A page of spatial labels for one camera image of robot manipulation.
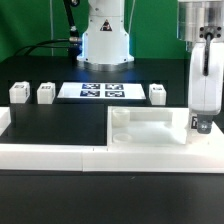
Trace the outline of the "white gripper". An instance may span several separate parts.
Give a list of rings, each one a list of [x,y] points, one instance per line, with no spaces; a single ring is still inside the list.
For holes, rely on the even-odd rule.
[[[212,43],[208,60],[208,75],[203,74],[205,44],[196,43],[190,60],[188,108],[197,115],[197,131],[209,134],[212,129],[212,117],[221,110],[224,43]]]

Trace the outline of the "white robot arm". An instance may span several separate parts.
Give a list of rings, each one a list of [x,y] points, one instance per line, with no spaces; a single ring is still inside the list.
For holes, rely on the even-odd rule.
[[[220,113],[224,80],[224,0],[177,0],[177,38],[191,52],[188,108],[197,131],[208,134]],[[78,65],[114,71],[134,62],[124,29],[125,0],[88,0],[88,28]]]

